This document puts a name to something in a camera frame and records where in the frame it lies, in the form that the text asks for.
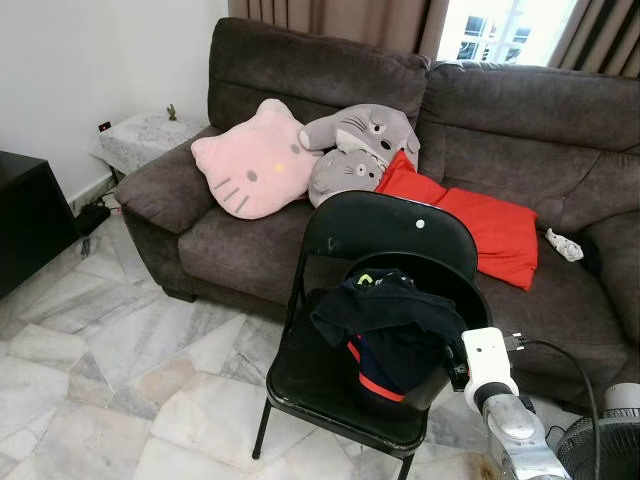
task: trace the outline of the sofa backrest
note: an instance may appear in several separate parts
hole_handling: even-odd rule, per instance
[[[640,208],[640,83],[543,67],[435,64],[419,169],[577,231]]]
[[[346,40],[224,18],[213,32],[209,119],[223,131],[248,120],[265,98],[302,123],[359,103],[403,111],[415,126],[428,60]]]

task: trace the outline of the red stripe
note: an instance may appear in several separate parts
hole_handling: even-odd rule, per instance
[[[368,390],[371,390],[374,393],[377,393],[381,397],[388,398],[392,402],[401,402],[404,400],[404,395],[398,395],[397,393],[393,393],[391,390],[387,390],[380,385],[373,383],[367,377],[365,377],[362,373],[360,373],[360,383]]]
[[[347,342],[347,348],[351,352],[351,354],[355,357],[356,362],[360,363],[360,352],[356,347],[353,346],[353,343]]]

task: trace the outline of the black jacket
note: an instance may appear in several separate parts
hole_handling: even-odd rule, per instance
[[[403,393],[443,364],[445,345],[464,351],[466,325],[455,303],[419,291],[398,269],[357,272],[325,295],[311,320],[334,347],[363,336],[384,374]]]

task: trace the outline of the brown curtain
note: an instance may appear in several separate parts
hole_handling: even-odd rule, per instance
[[[638,77],[639,39],[637,0],[578,0],[549,66]]]
[[[229,16],[435,60],[448,0],[229,0]]]

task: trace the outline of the white cloth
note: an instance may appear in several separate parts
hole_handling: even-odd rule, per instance
[[[549,243],[556,249],[556,251],[566,258],[570,262],[581,260],[584,258],[582,248],[575,242],[572,242],[567,237],[553,233],[550,228],[544,234],[545,238],[549,240]]]
[[[128,175],[198,134],[206,125],[141,113],[100,132],[89,153]]]

